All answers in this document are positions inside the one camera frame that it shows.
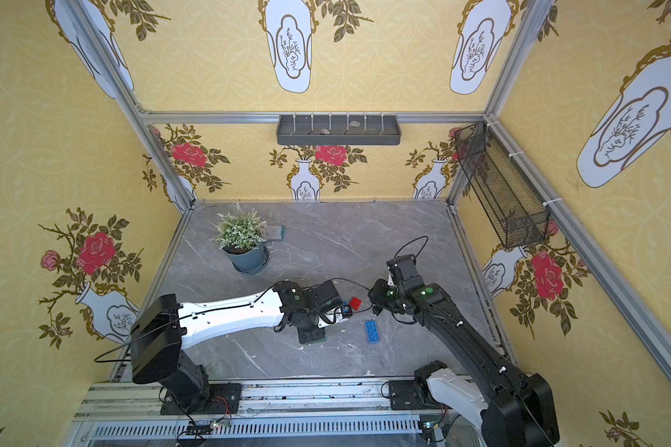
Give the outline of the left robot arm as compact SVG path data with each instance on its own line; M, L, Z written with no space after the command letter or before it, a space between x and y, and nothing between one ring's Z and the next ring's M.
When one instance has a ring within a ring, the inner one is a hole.
M286 327L296 328L298 341L307 345L352 315L331 280L309 287L282 280L257 294L209 303L179 303L175 294L162 295L130 330L132 381L160 384L177 413L230 412L239 398L212 387L188 348L231 333L257 328L279 333Z

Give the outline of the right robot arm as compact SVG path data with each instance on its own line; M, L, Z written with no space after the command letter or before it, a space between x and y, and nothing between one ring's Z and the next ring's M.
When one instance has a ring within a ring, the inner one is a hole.
M471 326L449 294L426 283L413 254L387 262L389 277L369 292L371 302L412 316L434 333L471 376L466 383L448 367L431 364L425 387L439 403L476 426L488 446L555 446L560 434L553 391L540 374L527 375Z

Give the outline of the long blue lego brick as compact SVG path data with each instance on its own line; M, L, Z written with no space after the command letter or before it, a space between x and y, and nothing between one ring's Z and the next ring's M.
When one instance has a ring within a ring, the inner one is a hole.
M378 325L374 320L365 321L365 334L369 344L376 344L380 341Z

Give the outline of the red lego brick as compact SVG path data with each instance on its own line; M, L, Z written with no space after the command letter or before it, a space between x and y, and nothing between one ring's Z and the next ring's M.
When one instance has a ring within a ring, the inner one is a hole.
M363 303L363 301L360 300L359 298L357 298L357 297L352 297L352 299L350 299L350 301L349 301L350 309L351 309L353 312L357 312L357 311L360 310L360 307L361 307L362 303Z

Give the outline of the grey teal sponge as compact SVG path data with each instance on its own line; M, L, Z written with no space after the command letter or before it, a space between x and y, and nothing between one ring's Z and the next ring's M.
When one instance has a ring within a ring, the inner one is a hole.
M267 241L278 241L284 238L284 227L282 225L268 225L265 231Z

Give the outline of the potted plant grey pot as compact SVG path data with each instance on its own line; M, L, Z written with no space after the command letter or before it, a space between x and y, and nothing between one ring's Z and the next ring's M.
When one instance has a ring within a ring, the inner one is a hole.
M240 207L234 213L220 213L218 218L212 240L237 271L249 275L260 272L268 263L267 223L256 210Z

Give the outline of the aluminium rail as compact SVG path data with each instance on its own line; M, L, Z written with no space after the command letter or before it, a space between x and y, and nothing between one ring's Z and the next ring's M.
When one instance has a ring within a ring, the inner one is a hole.
M305 378L216 381L242 385L239 411L225 415L160 415L166 389L131 383L94 384L74 416L73 445L97 441L205 441L416 435L442 446L452 434L464 445L482 446L476 426L452 408L431 404L426 410L394 411L388 382L406 377Z

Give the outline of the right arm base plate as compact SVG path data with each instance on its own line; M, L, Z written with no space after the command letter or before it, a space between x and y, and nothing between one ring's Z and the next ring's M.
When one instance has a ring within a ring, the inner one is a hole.
M391 380L387 385L391 409L394 411L426 410L419 386L414 379Z

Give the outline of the grey wall tray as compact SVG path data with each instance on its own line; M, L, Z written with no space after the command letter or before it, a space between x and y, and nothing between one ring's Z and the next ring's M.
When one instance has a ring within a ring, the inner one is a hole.
M397 115L291 114L280 115L277 143L286 145L400 145L402 130Z

